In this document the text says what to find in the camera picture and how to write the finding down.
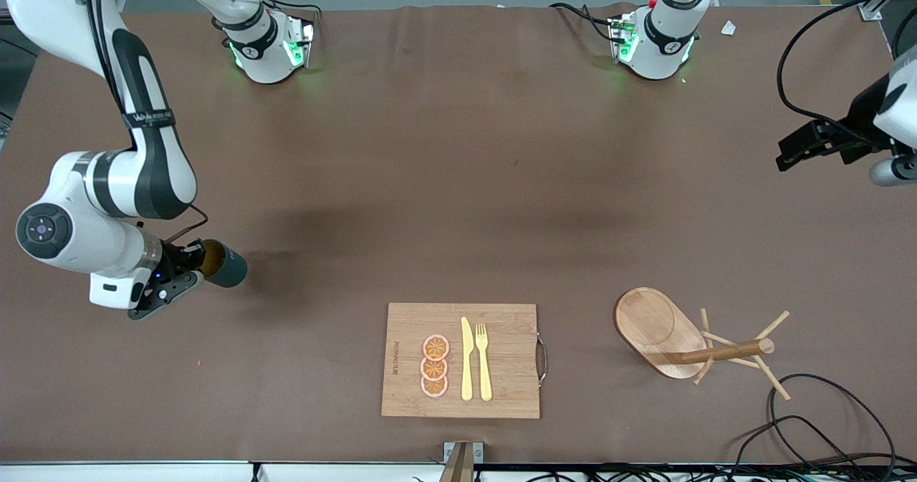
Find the metal bracket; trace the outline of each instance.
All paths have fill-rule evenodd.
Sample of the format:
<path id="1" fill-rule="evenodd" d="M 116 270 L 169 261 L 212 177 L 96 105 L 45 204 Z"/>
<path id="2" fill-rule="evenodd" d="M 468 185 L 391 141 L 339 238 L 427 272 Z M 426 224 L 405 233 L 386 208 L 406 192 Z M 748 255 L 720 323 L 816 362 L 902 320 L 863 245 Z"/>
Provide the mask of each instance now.
<path id="1" fill-rule="evenodd" d="M 861 21 L 881 21 L 882 19 L 881 11 L 868 11 L 862 4 L 857 5 L 857 10 L 860 12 Z"/>
<path id="2" fill-rule="evenodd" d="M 449 456 L 452 455 L 452 450 L 456 447 L 456 441 L 453 440 L 451 443 L 443 443 L 443 462 L 446 463 L 449 460 Z M 484 462 L 484 443 L 471 443 L 471 452 L 474 453 L 474 462 L 482 463 Z"/>

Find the wooden stick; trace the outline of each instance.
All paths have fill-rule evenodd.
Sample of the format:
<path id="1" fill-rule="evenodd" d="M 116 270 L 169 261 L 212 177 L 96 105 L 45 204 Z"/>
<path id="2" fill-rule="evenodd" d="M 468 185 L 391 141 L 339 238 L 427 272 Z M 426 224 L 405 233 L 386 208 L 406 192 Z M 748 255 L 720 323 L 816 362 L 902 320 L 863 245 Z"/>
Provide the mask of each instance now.
<path id="1" fill-rule="evenodd" d="M 707 309 L 701 309 L 701 325 L 704 326 L 705 332 L 710 332 L 710 322 L 707 321 Z M 714 347 L 714 342 L 710 339 L 707 339 L 707 347 Z"/>
<path id="2" fill-rule="evenodd" d="M 449 459 L 446 461 L 446 467 L 443 468 L 443 473 L 439 476 L 439 482 L 458 482 L 459 476 L 461 476 L 461 468 L 465 462 L 465 449 L 468 447 L 468 443 L 455 443 L 455 446 L 452 448 L 452 453 L 449 453 Z"/>
<path id="3" fill-rule="evenodd" d="M 671 359 L 672 364 L 700 364 L 700 362 L 706 362 L 708 358 L 726 360 L 743 356 L 770 355 L 773 351 L 774 342 L 771 339 L 760 339 L 759 341 L 741 342 L 736 347 L 720 346 L 696 352 L 675 352 L 667 356 Z"/>
<path id="4" fill-rule="evenodd" d="M 788 317 L 789 317 L 789 312 L 786 312 L 786 310 L 783 310 L 783 313 L 777 316 L 777 318 L 774 319 L 774 321 L 771 322 L 769 325 L 767 325 L 767 328 L 763 329 L 755 338 L 764 339 L 765 337 L 767 337 L 767 335 L 770 335 L 770 332 L 773 332 L 774 329 L 777 328 L 777 326 L 779 326 L 780 323 L 784 321 L 784 319 Z"/>
<path id="5" fill-rule="evenodd" d="M 733 362 L 733 364 L 744 365 L 745 367 L 753 367 L 754 369 L 760 369 L 760 367 L 757 364 L 754 364 L 754 362 L 748 362 L 747 360 L 743 360 L 741 358 L 727 358 L 726 361 Z"/>
<path id="6" fill-rule="evenodd" d="M 714 360 L 713 357 L 708 358 L 707 362 L 704 362 L 704 367 L 702 367 L 701 370 L 698 371 L 697 377 L 694 378 L 694 385 L 701 384 L 701 380 L 703 380 L 704 377 L 707 376 L 707 371 L 710 371 L 710 368 L 714 366 L 714 362 L 716 361 Z"/>
<path id="7" fill-rule="evenodd" d="M 719 342 L 719 344 L 725 344 L 733 348 L 738 346 L 735 342 L 730 341 L 730 339 L 724 339 L 723 337 L 720 337 L 719 335 L 713 335 L 713 333 L 710 333 L 710 332 L 701 332 L 701 335 L 703 335 L 707 339 L 713 339 L 714 341 Z"/>
<path id="8" fill-rule="evenodd" d="M 777 380 L 777 377 L 770 372 L 770 367 L 767 367 L 764 360 L 760 356 L 753 356 L 754 364 L 757 364 L 757 367 L 761 368 L 761 371 L 764 371 L 765 377 L 770 380 L 770 385 L 773 385 L 775 390 L 780 393 L 780 396 L 783 397 L 783 401 L 789 401 L 789 392 L 783 388 L 783 385 L 780 384 L 780 381 Z"/>
<path id="9" fill-rule="evenodd" d="M 458 477 L 458 482 L 471 482 L 471 479 L 474 478 L 474 444 L 466 443 L 467 448 L 465 448 L 465 456 L 462 459 L 461 464 L 461 475 Z"/>
<path id="10" fill-rule="evenodd" d="M 701 309 L 701 326 L 704 327 L 705 332 L 710 332 L 710 322 L 707 319 L 707 309 Z M 707 342 L 708 348 L 714 347 L 714 342 L 710 339 L 704 339 Z M 697 377 L 694 378 L 694 385 L 700 385 L 701 380 L 707 376 L 707 372 L 710 371 L 710 368 L 714 366 L 714 358 L 710 357 L 707 359 L 707 362 L 704 362 L 704 367 L 698 371 Z"/>

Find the wooden stand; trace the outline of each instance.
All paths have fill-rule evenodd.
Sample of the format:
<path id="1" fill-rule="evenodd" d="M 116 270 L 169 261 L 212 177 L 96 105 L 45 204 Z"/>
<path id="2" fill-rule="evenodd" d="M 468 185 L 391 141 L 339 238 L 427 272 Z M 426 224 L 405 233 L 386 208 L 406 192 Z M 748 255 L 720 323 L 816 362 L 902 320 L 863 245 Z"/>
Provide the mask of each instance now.
<path id="1" fill-rule="evenodd" d="M 474 452 L 471 443 L 456 443 L 439 482 L 471 482 L 474 476 Z"/>
<path id="2" fill-rule="evenodd" d="M 728 361 L 759 369 L 770 380 L 783 400 L 789 393 L 767 367 L 761 355 L 774 352 L 767 339 L 777 326 L 789 317 L 783 312 L 752 341 L 732 342 L 710 332 L 707 310 L 701 309 L 702 331 L 675 306 L 665 294 L 648 287 L 629 290 L 615 308 L 615 326 L 623 339 L 642 355 L 656 371 L 670 378 L 694 378 L 700 385 L 714 362 Z M 714 342 L 722 344 L 714 347 Z"/>

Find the bamboo cutting board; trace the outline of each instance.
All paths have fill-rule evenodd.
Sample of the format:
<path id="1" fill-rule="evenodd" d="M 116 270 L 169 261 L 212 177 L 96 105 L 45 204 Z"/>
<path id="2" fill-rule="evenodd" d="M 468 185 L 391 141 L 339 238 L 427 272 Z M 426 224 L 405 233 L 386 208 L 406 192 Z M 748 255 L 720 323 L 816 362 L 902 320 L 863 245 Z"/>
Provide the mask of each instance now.
<path id="1" fill-rule="evenodd" d="M 461 398 L 461 318 L 487 325 L 487 361 L 494 398 L 481 399 L 479 352 L 471 354 L 474 397 Z M 385 339 L 383 416 L 422 418 L 540 417 L 536 368 L 537 315 L 534 305 L 389 303 Z M 429 397 L 420 387 L 423 340 L 439 333 L 449 341 L 448 389 Z"/>

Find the green led light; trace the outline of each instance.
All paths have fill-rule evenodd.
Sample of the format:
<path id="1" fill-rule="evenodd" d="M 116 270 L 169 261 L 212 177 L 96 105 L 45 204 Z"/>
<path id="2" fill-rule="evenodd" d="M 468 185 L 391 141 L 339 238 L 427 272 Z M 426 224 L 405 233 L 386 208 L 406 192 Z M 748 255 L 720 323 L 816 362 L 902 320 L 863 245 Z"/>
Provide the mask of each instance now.
<path id="1" fill-rule="evenodd" d="M 691 38 L 691 41 L 688 41 L 688 44 L 685 45 L 685 54 L 681 57 L 681 63 L 688 61 L 688 54 L 691 52 L 691 45 L 694 45 L 694 38 Z"/>
<path id="2" fill-rule="evenodd" d="M 229 50 L 232 51 L 233 57 L 236 58 L 236 66 L 239 68 L 245 68 L 242 67 L 242 60 L 239 59 L 239 53 L 236 52 L 236 47 L 232 44 L 232 42 L 229 42 Z"/>
<path id="3" fill-rule="evenodd" d="M 635 51 L 636 46 L 639 44 L 639 37 L 636 35 L 636 32 L 633 32 L 628 41 L 621 46 L 621 54 L 619 54 L 621 61 L 625 63 L 629 62 L 631 58 L 633 58 L 633 51 Z"/>
<path id="4" fill-rule="evenodd" d="M 304 58 L 302 58 L 302 47 L 297 44 L 288 44 L 288 42 L 284 42 L 284 48 L 289 57 L 289 63 L 292 63 L 294 67 L 298 67 L 302 64 L 304 61 Z"/>

